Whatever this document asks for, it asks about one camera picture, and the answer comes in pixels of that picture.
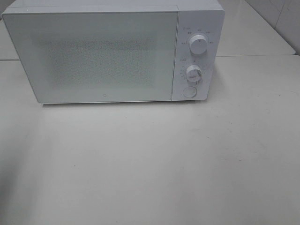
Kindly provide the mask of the white microwave knob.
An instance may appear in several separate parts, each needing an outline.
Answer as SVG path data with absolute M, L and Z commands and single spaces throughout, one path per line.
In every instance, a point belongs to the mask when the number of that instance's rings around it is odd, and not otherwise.
M 197 83 L 202 79 L 202 70 L 197 65 L 190 65 L 186 69 L 186 79 L 189 82 Z
M 207 50 L 208 40 L 203 34 L 197 34 L 190 38 L 189 48 L 191 53 L 201 55 Z

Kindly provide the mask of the white microwave oven body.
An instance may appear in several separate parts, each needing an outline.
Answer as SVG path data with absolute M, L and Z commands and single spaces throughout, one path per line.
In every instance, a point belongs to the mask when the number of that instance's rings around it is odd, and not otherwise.
M 224 9 L 216 0 L 16 0 L 4 10 L 1 17 L 4 21 L 6 14 L 166 12 L 176 12 L 178 20 L 172 95 L 170 100 L 162 101 L 205 100 L 225 17 Z M 208 40 L 207 50 L 201 55 L 191 53 L 189 48 L 190 38 L 197 34 L 203 34 Z M 186 69 L 190 65 L 201 68 L 201 81 L 189 82 L 186 79 Z M 195 87 L 197 95 L 193 98 L 184 97 L 183 90 L 186 87 Z

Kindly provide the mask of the white microwave door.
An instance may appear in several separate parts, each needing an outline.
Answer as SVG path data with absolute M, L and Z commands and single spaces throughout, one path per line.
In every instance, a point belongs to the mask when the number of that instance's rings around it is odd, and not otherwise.
M 170 100 L 178 14 L 6 14 L 38 102 Z

